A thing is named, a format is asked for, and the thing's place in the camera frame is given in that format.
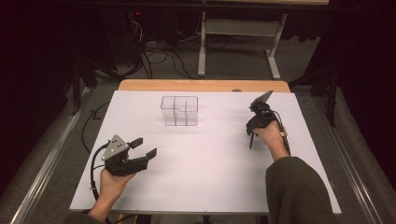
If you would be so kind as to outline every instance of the forearm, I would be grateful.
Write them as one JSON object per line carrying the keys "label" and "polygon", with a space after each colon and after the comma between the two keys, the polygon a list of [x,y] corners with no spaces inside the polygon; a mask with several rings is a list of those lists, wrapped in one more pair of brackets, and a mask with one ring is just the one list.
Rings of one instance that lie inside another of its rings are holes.
{"label": "forearm", "polygon": [[290,156],[281,138],[269,144],[268,148],[270,149],[274,161]]}

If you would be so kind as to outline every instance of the electronic device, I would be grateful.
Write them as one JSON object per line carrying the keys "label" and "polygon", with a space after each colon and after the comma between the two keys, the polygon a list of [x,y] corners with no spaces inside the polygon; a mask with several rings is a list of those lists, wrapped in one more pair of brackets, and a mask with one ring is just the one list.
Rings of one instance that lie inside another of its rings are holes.
{"label": "electronic device", "polygon": [[102,161],[105,162],[105,168],[117,176],[134,174],[148,168],[149,160],[157,155],[157,148],[152,149],[145,157],[128,159],[128,151],[143,144],[143,138],[137,138],[131,143],[124,142],[118,135],[114,135],[111,141],[99,147],[92,156],[91,163],[91,189],[95,200],[99,198],[99,193],[93,179],[95,160],[100,151],[106,148]]}
{"label": "electronic device", "polygon": [[266,103],[272,93],[273,91],[269,90],[265,94],[257,97],[250,104],[249,108],[252,112],[255,113],[255,116],[247,123],[247,135],[251,136],[249,148],[251,148],[253,144],[253,138],[255,135],[253,130],[256,128],[266,128],[272,121],[275,120],[277,125],[279,126],[280,134],[283,138],[283,143],[285,145],[285,148],[290,155],[288,138],[284,130],[284,127],[282,125],[280,116],[277,114],[276,111],[272,110],[271,107]]}

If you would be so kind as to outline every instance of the white table surface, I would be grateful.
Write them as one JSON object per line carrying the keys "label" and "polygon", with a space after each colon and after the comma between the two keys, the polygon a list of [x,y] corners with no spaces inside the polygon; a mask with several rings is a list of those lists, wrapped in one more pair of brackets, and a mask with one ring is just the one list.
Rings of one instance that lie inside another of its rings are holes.
{"label": "white table surface", "polygon": [[[130,159],[158,148],[148,169],[138,173],[113,206],[114,212],[139,214],[267,214],[265,170],[271,154],[246,123],[253,117],[249,104],[262,92],[213,91],[115,91],[92,154],[82,174],[70,209],[92,208],[90,168],[93,152],[114,134],[131,142],[144,138],[130,149]],[[165,95],[198,96],[197,126],[165,126],[161,99]],[[293,93],[275,92],[267,102],[287,128],[290,151],[312,166],[329,191],[332,210],[341,209],[334,196],[318,153]],[[100,160],[104,150],[96,158]],[[94,173],[99,187],[99,171]]]}

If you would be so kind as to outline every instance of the wooden table edge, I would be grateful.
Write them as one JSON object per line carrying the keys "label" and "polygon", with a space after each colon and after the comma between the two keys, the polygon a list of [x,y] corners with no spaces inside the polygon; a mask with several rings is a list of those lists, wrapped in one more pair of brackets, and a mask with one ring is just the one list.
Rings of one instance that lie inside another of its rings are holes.
{"label": "wooden table edge", "polygon": [[281,80],[125,79],[119,91],[269,91],[290,92]]}

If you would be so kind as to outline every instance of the transparent box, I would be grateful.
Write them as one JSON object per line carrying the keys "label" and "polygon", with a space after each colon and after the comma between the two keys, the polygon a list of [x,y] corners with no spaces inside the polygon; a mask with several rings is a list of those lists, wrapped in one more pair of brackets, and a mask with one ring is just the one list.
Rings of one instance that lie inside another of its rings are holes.
{"label": "transparent box", "polygon": [[163,96],[161,110],[166,126],[198,125],[197,96]]}

